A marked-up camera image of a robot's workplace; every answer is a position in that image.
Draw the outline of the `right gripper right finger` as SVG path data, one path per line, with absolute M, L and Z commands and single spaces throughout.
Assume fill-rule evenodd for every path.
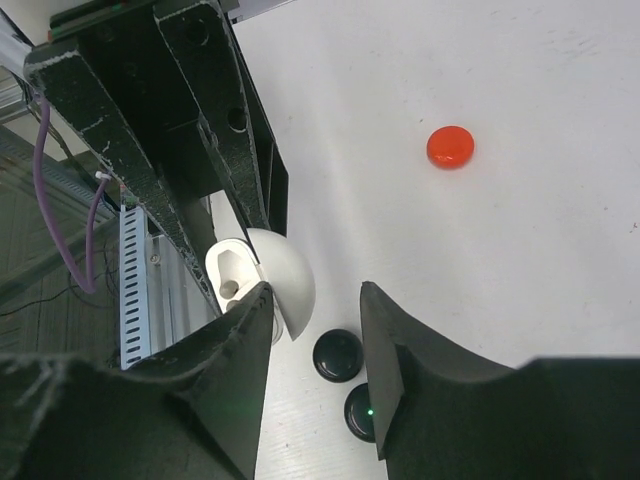
M 392 479 L 635 479 L 639 362 L 537 358 L 510 368 L 360 290 L 377 453 Z

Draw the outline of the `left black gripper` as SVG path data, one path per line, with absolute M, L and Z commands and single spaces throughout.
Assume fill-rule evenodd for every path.
M 91 1 L 53 16 L 24 73 L 175 247 L 214 314 L 200 199 L 285 233 L 288 173 L 217 1 Z

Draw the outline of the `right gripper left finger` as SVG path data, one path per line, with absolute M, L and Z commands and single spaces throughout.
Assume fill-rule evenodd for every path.
M 251 479 L 274 298 L 229 312 L 120 371 L 70 354 L 1 358 L 5 479 Z

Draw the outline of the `black earbud case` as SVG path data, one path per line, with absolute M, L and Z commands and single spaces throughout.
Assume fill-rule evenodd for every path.
M 359 440 L 374 443 L 374 410 L 367 383 L 351 390 L 344 402 L 344 420 L 348 430 Z
M 364 365 L 362 342 L 348 330 L 329 330 L 316 341 L 312 362 L 323 379 L 345 383 L 354 379 Z

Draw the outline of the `white earbud case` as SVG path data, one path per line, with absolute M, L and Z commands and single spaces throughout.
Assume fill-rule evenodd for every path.
M 246 239 L 224 239 L 205 257 L 206 273 L 223 313 L 230 311 L 260 282 L 274 295 L 274 331 L 277 343 L 287 332 L 292 340 L 309 324 L 316 300 L 315 279 L 306 257 L 284 236 L 250 228 Z

